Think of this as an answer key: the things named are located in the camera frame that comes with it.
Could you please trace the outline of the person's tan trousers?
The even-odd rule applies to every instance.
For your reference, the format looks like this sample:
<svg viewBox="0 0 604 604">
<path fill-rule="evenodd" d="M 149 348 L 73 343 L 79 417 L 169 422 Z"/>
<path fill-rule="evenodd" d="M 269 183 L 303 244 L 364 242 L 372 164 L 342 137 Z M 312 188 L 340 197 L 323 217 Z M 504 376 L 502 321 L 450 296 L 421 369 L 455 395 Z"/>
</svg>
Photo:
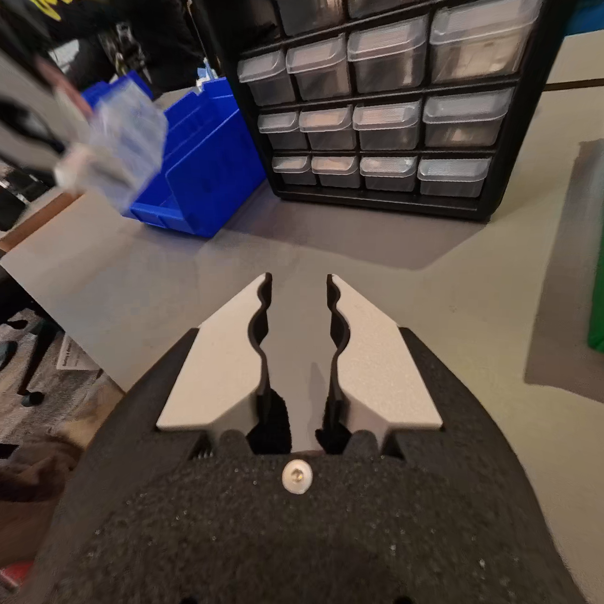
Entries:
<svg viewBox="0 0 604 604">
<path fill-rule="evenodd" d="M 35 558 L 83 453 L 69 440 L 41 434 L 1 460 L 1 568 Z"/>
</svg>

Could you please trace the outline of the blue plastic bin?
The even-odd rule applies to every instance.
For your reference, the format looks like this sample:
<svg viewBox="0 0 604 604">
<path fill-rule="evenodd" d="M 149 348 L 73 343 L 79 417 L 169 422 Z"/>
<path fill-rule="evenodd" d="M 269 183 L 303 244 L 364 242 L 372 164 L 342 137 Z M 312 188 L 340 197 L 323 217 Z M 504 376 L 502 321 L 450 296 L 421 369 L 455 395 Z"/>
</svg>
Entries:
<svg viewBox="0 0 604 604">
<path fill-rule="evenodd" d="M 212 238 L 265 180 L 258 151 L 224 77 L 162 111 L 161 171 L 123 216 Z"/>
</svg>

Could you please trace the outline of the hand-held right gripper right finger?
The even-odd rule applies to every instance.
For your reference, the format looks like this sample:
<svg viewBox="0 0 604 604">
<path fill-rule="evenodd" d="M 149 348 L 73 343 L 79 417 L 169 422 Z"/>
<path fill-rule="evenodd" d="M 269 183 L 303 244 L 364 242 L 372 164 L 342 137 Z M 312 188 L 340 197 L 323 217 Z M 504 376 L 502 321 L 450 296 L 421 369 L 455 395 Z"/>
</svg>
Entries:
<svg viewBox="0 0 604 604">
<path fill-rule="evenodd" d="M 397 323 L 341 277 L 327 276 L 336 351 L 327 396 L 327 447 L 372 433 L 379 448 L 396 431 L 438 431 L 443 419 Z"/>
</svg>

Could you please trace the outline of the black drawer cabinet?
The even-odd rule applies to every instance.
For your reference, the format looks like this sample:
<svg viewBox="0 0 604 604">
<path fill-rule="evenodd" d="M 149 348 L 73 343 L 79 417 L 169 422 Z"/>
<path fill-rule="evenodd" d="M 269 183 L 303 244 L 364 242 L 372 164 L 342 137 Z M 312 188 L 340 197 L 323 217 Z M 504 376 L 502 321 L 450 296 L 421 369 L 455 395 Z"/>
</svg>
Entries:
<svg viewBox="0 0 604 604">
<path fill-rule="evenodd" d="M 283 200 L 324 205 L 341 205 L 373 210 L 417 213 L 484 222 L 490 219 L 502 201 L 510 175 L 524 142 L 530 122 L 544 90 L 551 67 L 561 47 L 567 22 L 576 1 L 543 1 L 540 16 L 533 29 L 519 72 L 512 81 L 515 93 L 500 137 L 494 148 L 492 162 L 477 199 L 450 198 L 422 193 L 370 192 L 332 187 L 281 185 L 271 173 L 268 146 L 255 128 L 258 116 L 250 90 L 241 85 L 237 76 L 238 60 L 260 52 L 274 44 L 253 45 L 259 35 L 252 33 L 258 25 L 275 14 L 271 1 L 204 1 L 207 34 L 212 38 L 220 66 L 235 93 L 273 192 Z"/>
</svg>

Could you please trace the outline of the green plastic bin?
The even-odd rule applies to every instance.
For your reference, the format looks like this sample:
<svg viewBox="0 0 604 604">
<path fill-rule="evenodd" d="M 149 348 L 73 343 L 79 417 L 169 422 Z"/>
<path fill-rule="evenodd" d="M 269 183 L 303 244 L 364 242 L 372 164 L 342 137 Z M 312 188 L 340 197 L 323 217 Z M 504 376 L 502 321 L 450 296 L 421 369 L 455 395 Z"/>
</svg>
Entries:
<svg viewBox="0 0 604 604">
<path fill-rule="evenodd" d="M 597 262 L 588 323 L 587 344 L 594 351 L 603 353 L 603 250 Z"/>
</svg>

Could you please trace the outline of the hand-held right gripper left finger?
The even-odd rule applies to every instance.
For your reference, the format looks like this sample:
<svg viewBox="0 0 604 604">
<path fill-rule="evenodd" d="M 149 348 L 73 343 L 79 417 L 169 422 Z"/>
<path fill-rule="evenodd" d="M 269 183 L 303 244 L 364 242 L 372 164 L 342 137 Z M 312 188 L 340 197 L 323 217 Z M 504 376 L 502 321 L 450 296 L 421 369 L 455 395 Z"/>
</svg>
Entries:
<svg viewBox="0 0 604 604">
<path fill-rule="evenodd" d="M 262 273 L 198 327 L 156 428 L 248 434 L 270 403 L 268 334 L 272 275 Z"/>
</svg>

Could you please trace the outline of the black chair base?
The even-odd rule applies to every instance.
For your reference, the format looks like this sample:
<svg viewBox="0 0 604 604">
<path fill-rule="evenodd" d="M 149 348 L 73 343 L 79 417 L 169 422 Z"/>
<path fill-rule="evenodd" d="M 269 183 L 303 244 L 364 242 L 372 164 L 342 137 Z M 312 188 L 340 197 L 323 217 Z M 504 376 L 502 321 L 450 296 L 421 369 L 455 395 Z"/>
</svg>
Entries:
<svg viewBox="0 0 604 604">
<path fill-rule="evenodd" d="M 33 351 L 17 390 L 23 407 L 31 408 L 42 404 L 45 395 L 40 391 L 31 391 L 29 384 L 42 363 L 51 344 L 61 327 L 34 299 L 10 276 L 1 279 L 1 325 L 15 330 L 26 327 L 26 320 L 12 320 L 15 314 L 23 310 L 32 310 L 40 321 L 31 331 L 35 337 Z"/>
</svg>

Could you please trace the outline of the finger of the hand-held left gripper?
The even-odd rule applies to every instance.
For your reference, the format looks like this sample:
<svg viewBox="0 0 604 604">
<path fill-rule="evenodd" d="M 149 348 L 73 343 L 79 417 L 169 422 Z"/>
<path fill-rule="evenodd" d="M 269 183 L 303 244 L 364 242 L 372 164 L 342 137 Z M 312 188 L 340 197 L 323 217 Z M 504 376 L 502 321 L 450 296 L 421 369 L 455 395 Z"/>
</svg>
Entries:
<svg viewBox="0 0 604 604">
<path fill-rule="evenodd" d="M 64 190 L 86 190 L 102 181 L 102 157 L 85 144 L 88 123 L 35 131 L 33 137 L 1 123 L 1 160 Z"/>
<path fill-rule="evenodd" d="M 80 92 L 52 62 L 34 57 L 20 64 L 1 50 L 1 100 L 27 109 L 45 124 L 89 121 L 93 111 Z"/>
</svg>

